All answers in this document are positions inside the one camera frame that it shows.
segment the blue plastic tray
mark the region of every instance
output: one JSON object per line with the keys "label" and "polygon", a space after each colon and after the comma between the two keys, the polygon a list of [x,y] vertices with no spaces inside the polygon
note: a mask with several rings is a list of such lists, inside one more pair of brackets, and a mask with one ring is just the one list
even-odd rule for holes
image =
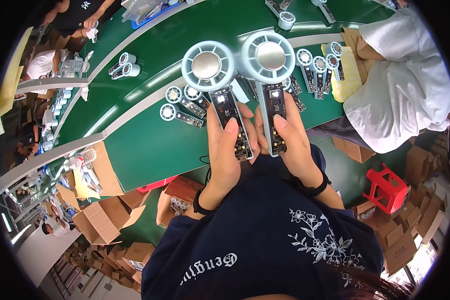
{"label": "blue plastic tray", "polygon": [[140,24],[137,24],[136,21],[131,21],[131,22],[132,22],[132,28],[133,28],[133,29],[140,28],[140,27],[144,26],[145,24],[147,24],[148,22],[150,22],[150,21],[152,21],[153,19],[155,19],[156,17],[158,17],[159,15],[161,15],[161,14],[163,14],[164,12],[168,11],[169,9],[171,9],[171,8],[173,8],[173,7],[175,7],[175,6],[179,5],[179,4],[185,4],[185,3],[186,3],[186,2],[183,2],[183,3],[175,3],[174,5],[171,5],[171,6],[167,7],[167,8],[165,8],[164,10],[160,11],[158,14],[154,15],[153,17],[148,18],[148,19],[145,19],[145,21],[143,21],[143,22],[140,23]]}

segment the black wristband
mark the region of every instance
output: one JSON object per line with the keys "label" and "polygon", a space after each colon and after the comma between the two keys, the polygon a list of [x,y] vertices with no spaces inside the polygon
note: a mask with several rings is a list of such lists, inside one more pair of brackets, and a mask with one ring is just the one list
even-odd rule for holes
{"label": "black wristband", "polygon": [[200,206],[200,204],[198,203],[198,198],[200,197],[200,194],[202,193],[202,191],[203,191],[203,189],[199,189],[197,191],[197,193],[195,194],[195,199],[193,199],[193,212],[206,216],[210,213],[215,212],[215,210],[208,210],[208,209],[205,209]]}
{"label": "black wristband", "polygon": [[302,181],[300,181],[299,178],[297,178],[297,177],[294,178],[297,187],[306,196],[308,196],[308,197],[317,197],[318,195],[320,195],[327,188],[328,184],[332,184],[332,182],[328,179],[328,177],[325,174],[325,172],[322,169],[320,169],[320,171],[321,171],[321,173],[323,175],[323,181],[318,186],[318,188],[308,188],[308,187],[303,185]]}

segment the wrist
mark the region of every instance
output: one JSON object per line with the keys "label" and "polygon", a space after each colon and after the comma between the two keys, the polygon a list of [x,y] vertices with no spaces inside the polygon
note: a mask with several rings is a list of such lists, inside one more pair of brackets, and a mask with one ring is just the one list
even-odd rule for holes
{"label": "wrist", "polygon": [[210,180],[198,197],[198,203],[206,210],[214,210],[226,195],[227,192],[221,191],[216,182]]}
{"label": "wrist", "polygon": [[305,176],[298,177],[298,179],[300,179],[304,187],[316,189],[324,181],[324,176],[317,165],[314,164],[312,170],[310,170]]}

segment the plastic bag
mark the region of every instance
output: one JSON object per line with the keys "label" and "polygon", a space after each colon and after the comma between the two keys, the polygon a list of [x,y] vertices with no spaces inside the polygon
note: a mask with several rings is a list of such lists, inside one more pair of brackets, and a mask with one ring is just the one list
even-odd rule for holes
{"label": "plastic bag", "polygon": [[168,5],[163,0],[133,0],[122,15],[122,22],[131,20],[140,24],[150,17],[151,13],[160,12],[164,4]]}

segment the floral print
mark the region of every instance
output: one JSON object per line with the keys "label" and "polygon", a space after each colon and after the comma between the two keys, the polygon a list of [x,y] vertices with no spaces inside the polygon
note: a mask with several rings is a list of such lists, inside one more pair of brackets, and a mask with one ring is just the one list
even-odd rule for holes
{"label": "floral print", "polygon": [[[353,254],[353,249],[350,248],[353,239],[343,240],[343,237],[340,237],[337,242],[335,234],[330,228],[330,223],[323,213],[319,219],[327,222],[330,234],[326,235],[325,239],[322,241],[315,237],[315,231],[323,224],[323,221],[318,221],[316,215],[306,213],[302,210],[297,210],[295,212],[291,208],[289,208],[289,210],[289,214],[292,215],[292,223],[296,222],[300,224],[300,222],[303,221],[306,224],[305,227],[300,227],[300,229],[306,233],[301,240],[299,240],[298,233],[295,233],[294,236],[290,234],[287,235],[295,240],[292,242],[293,246],[300,246],[297,251],[305,251],[305,253],[313,255],[313,257],[315,257],[313,263],[324,260],[328,264],[343,265],[344,267],[359,270],[364,269],[363,266],[359,265],[362,255],[360,253]],[[310,238],[312,241],[310,246],[307,243],[307,238]],[[345,288],[352,282],[352,276],[348,273],[342,273],[342,279],[345,280],[345,284],[343,285]],[[362,288],[360,282],[357,282],[354,286],[359,289]]]}

